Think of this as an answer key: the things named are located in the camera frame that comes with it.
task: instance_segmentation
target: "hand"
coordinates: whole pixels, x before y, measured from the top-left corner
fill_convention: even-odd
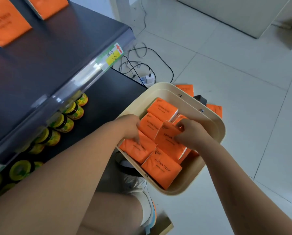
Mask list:
[[[139,126],[139,118],[136,115],[123,115],[117,118],[115,122],[118,123],[121,127],[121,130],[123,130],[123,138],[133,139],[135,142],[139,142],[137,128]]]
[[[194,120],[182,119],[177,127],[183,127],[184,131],[174,137],[175,141],[192,150],[199,152],[201,146],[213,140],[204,127]]]

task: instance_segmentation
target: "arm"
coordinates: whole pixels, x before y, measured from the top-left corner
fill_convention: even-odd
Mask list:
[[[236,235],[292,235],[292,220],[246,175],[232,156],[199,123],[183,119],[175,140],[199,152]]]
[[[108,122],[0,197],[0,234],[76,234],[114,148],[138,137],[135,115]]]

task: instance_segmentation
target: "beige plastic basket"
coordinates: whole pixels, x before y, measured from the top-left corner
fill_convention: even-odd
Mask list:
[[[219,143],[222,142],[226,133],[222,119],[202,103],[195,100],[193,97],[170,83],[160,82],[154,84],[143,94],[141,94],[135,101],[133,101],[119,116],[135,114],[141,119],[147,113],[147,108],[157,97],[160,97],[170,104],[176,106],[179,109],[179,114],[183,114],[186,117],[201,123],[212,138],[214,138]],[[150,183],[161,193],[169,196],[179,195],[185,191],[205,166],[205,162],[201,157],[185,158],[181,164],[183,169],[172,182],[171,186],[167,190],[164,190],[150,176],[148,176],[148,174],[134,159],[123,152],[119,147],[117,147],[117,149],[136,168],[136,170],[138,170],[138,172],[143,175],[148,183]]]

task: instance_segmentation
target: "black strap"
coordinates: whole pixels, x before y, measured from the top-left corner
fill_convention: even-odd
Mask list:
[[[143,177],[135,168],[131,168],[131,167],[125,167],[122,166],[120,163],[122,160],[126,160],[123,156],[124,159],[120,159],[120,155],[122,156],[121,152],[117,152],[116,156],[115,156],[115,163],[116,163],[116,167],[118,168],[118,170],[124,174],[127,175],[131,175],[131,176],[137,176],[137,177]]]

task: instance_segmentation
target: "sneaker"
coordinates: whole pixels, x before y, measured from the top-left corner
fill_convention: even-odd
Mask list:
[[[147,181],[143,177],[125,175],[124,182],[126,187],[126,193],[130,194],[133,192],[144,193],[149,201],[151,212],[149,219],[142,225],[145,228],[146,234],[150,233],[150,229],[156,224],[157,220],[157,211],[154,202],[149,196],[147,189]]]

